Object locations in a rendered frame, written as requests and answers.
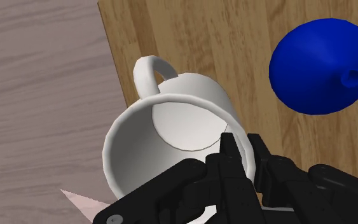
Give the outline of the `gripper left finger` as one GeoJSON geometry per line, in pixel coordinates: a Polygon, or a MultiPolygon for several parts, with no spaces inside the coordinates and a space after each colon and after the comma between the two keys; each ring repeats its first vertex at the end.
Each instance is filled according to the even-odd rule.
{"type": "Polygon", "coordinates": [[[252,181],[240,161],[233,134],[221,135],[220,151],[205,162],[187,158],[99,212],[92,224],[261,224],[252,181]]]}

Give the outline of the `blue round vase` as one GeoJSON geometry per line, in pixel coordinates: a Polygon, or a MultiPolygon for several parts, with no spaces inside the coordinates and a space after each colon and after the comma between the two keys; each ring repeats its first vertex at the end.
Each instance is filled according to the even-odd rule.
{"type": "Polygon", "coordinates": [[[358,100],[358,26],[322,18],[288,32],[272,53],[270,84],[287,107],[326,115],[358,100]]]}

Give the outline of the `white mug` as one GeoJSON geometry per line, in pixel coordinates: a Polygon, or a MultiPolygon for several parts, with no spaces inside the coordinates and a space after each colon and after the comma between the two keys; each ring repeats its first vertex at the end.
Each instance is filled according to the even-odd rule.
{"type": "MultiPolygon", "coordinates": [[[[178,74],[156,56],[139,58],[133,77],[139,99],[113,122],[102,150],[104,174],[116,202],[184,159],[205,162],[220,151],[223,133],[233,134],[253,184],[252,144],[217,82],[202,74],[178,74]]],[[[208,206],[195,224],[205,224],[216,212],[216,206],[208,206]]]]}

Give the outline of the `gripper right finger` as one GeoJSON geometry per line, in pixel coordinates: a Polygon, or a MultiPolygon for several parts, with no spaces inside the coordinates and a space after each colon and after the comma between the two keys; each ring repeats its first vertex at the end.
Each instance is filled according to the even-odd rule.
{"type": "Polygon", "coordinates": [[[247,137],[264,206],[291,207],[301,224],[358,224],[357,177],[326,164],[303,171],[290,158],[272,155],[259,134],[247,137]]]}

